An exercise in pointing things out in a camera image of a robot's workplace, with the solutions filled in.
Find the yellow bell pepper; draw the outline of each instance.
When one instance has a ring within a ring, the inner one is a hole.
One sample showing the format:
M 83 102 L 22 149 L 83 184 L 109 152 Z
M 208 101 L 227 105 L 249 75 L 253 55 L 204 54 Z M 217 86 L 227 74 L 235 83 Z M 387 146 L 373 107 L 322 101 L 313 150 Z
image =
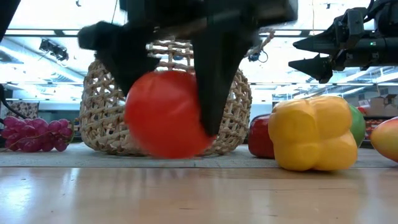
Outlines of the yellow bell pepper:
M 287 170 L 340 170 L 357 159 L 349 104 L 337 96 L 282 101 L 268 121 L 275 160 Z

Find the cardboard box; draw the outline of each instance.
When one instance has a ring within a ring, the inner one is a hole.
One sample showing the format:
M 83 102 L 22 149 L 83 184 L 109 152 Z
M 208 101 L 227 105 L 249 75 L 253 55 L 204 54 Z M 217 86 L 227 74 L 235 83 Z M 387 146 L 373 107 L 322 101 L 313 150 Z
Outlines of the cardboard box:
M 359 101 L 359 106 L 366 110 L 367 116 L 398 116 L 396 94 L 379 96 Z

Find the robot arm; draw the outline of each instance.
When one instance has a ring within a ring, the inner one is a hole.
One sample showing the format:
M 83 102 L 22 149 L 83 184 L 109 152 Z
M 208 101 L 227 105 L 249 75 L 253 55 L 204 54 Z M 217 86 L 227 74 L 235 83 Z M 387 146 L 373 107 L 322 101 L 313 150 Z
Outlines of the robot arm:
M 364 23 L 375 20 L 376 30 L 364 30 Z M 336 17 L 324 32 L 295 42 L 294 47 L 320 54 L 308 60 L 289 62 L 289 66 L 327 83 L 333 71 L 346 67 L 398 65 L 398 1 L 371 1 L 369 7 L 348 9 Z
M 146 44 L 174 36 L 192 41 L 201 123 L 218 134 L 229 88 L 240 61 L 253 46 L 260 27 L 297 19 L 298 0 L 120 0 L 129 22 L 83 28 L 81 48 L 111 72 L 127 95 L 132 84 L 153 71 L 160 59 Z

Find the wicker basket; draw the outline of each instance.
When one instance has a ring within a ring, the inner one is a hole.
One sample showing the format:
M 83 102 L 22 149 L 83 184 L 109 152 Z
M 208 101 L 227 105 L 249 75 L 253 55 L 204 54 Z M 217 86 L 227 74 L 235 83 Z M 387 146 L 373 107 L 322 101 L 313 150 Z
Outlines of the wicker basket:
M 158 70 L 185 70 L 194 72 L 192 45 L 172 40 L 157 41 L 149 46 L 150 54 L 167 56 Z M 124 124 L 125 97 L 115 88 L 114 80 L 99 61 L 88 68 L 80 107 L 80 132 L 84 143 L 96 151 L 124 156 L 144 156 L 130 137 Z M 225 154 L 243 143 L 248 133 L 251 109 L 251 90 L 247 78 L 236 72 L 217 140 L 204 155 Z

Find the table surface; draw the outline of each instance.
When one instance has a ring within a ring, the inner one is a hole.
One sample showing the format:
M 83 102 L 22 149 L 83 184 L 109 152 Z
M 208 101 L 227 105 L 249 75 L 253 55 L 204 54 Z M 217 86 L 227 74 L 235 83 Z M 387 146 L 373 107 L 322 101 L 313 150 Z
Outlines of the table surface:
M 0 224 L 390 224 L 397 186 L 397 168 L 10 167 L 0 169 Z

